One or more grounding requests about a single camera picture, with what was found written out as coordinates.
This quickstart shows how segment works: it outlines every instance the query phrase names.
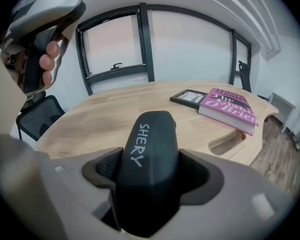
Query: finger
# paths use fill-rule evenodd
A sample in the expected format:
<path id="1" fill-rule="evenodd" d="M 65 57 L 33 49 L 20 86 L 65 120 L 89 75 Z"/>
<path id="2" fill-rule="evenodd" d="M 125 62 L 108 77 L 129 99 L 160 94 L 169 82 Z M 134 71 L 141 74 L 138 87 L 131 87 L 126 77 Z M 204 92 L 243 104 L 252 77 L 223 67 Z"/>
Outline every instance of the finger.
<path id="1" fill-rule="evenodd" d="M 59 55 L 59 45 L 56 41 L 51 41 L 45 48 L 46 54 L 48 54 L 51 58 L 55 58 Z"/>
<path id="2" fill-rule="evenodd" d="M 45 71 L 42 74 L 42 80 L 45 85 L 49 85 L 52 82 L 52 75 L 50 71 Z"/>
<path id="3" fill-rule="evenodd" d="M 49 55 L 44 54 L 41 56 L 41 58 L 39 60 L 39 65 L 44 70 L 51 71 L 55 68 L 55 61 Z"/>

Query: round table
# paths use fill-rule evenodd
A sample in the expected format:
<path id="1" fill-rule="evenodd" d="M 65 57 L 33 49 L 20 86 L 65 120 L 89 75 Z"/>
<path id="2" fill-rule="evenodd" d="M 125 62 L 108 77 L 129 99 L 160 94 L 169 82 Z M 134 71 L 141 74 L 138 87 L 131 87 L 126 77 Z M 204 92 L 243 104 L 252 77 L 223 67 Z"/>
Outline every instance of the round table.
<path id="1" fill-rule="evenodd" d="M 241 143 L 218 156 L 250 165 L 262 148 L 265 118 L 278 110 L 252 93 L 212 80 L 149 82 L 95 93 L 56 121 L 35 149 L 56 159 L 125 147 L 138 116 L 163 110 L 169 111 L 176 122 L 179 148 L 214 155 L 211 148 L 238 131 L 198 114 L 196 109 L 170 101 L 171 96 L 185 89 L 208 93 L 211 88 L 245 96 L 255 113 L 259 127 L 255 127 L 253 136 L 242 135 Z"/>

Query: black window frame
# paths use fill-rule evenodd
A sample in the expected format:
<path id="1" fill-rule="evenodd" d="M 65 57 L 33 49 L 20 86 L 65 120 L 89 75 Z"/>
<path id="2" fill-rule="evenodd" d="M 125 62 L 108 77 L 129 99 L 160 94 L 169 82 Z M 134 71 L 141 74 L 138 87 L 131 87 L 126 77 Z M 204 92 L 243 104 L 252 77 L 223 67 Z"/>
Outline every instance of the black window frame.
<path id="1" fill-rule="evenodd" d="M 89 95 L 93 94 L 91 89 L 92 84 L 112 78 L 147 73 L 149 82 L 155 81 L 151 43 L 148 45 L 145 44 L 145 38 L 150 39 L 150 33 L 148 14 L 144 13 L 144 10 L 147 10 L 145 3 L 122 7 L 94 16 L 77 26 L 75 32 L 77 54 L 84 85 Z M 120 67 L 92 75 L 86 56 L 84 32 L 104 22 L 131 15 L 136 15 L 137 17 L 142 64 Z"/>
<path id="2" fill-rule="evenodd" d="M 154 63 L 153 63 L 153 54 L 151 46 L 151 37 L 150 37 L 150 28 L 149 28 L 149 19 L 148 19 L 148 10 L 150 11 L 167 11 L 174 13 L 181 13 L 190 15 L 202 20 L 208 21 L 228 32 L 231 33 L 231 69 L 228 79 L 228 84 L 234 85 L 235 76 L 240 76 L 240 73 L 236 71 L 237 66 L 237 40 L 244 44 L 247 47 L 247 65 L 248 73 L 250 75 L 251 70 L 251 43 L 249 43 L 245 38 L 238 34 L 233 28 L 228 27 L 222 22 L 205 15 L 203 13 L 171 5 L 162 5 L 162 4 L 146 4 L 141 2 L 139 5 L 132 5 L 127 7 L 122 7 L 114 10 L 110 10 L 104 13 L 101 13 L 97 16 L 94 16 L 86 21 L 82 22 L 77 26 L 76 30 L 76 45 L 77 45 L 77 54 L 79 59 L 79 65 L 81 69 L 82 78 L 85 84 L 85 88 L 89 95 L 92 95 L 91 84 L 112 79 L 121 76 L 127 76 L 137 73 L 148 74 L 149 82 L 155 81 L 154 74 Z M 132 65 L 121 67 L 118 69 L 112 69 L 109 71 L 101 72 L 99 74 L 90 75 L 88 61 L 86 57 L 84 36 L 83 33 L 99 24 L 104 23 L 105 21 L 114 20 L 117 18 L 136 15 L 138 30 L 139 30 L 139 41 L 141 48 L 142 64 Z"/>

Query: black mesh chair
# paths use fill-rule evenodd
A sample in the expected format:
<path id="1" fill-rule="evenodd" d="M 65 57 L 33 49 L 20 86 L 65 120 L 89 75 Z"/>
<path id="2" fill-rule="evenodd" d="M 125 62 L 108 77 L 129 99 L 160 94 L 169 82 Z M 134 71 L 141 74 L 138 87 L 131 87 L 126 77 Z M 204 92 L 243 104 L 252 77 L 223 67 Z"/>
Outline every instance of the black mesh chair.
<path id="1" fill-rule="evenodd" d="M 249 69 L 248 65 L 243 63 L 242 61 L 239 62 L 239 71 L 240 71 L 240 78 L 241 78 L 241 84 L 242 89 L 246 90 L 247 92 L 251 93 L 251 85 L 250 85 L 250 78 L 249 78 Z M 268 98 L 263 97 L 261 95 L 258 95 L 263 100 L 269 101 Z"/>
<path id="2" fill-rule="evenodd" d="M 49 95 L 18 115 L 16 124 L 20 130 L 38 141 L 64 113 L 56 97 Z"/>

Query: pink book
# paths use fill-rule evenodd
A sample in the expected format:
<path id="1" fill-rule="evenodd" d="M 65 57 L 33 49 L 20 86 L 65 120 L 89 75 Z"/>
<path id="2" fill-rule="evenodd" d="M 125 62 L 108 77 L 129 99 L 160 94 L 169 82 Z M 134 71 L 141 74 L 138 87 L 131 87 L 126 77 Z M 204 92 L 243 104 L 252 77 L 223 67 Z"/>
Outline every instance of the pink book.
<path id="1" fill-rule="evenodd" d="M 227 90 L 212 88 L 201 101 L 198 113 L 251 136 L 259 126 L 246 98 Z"/>

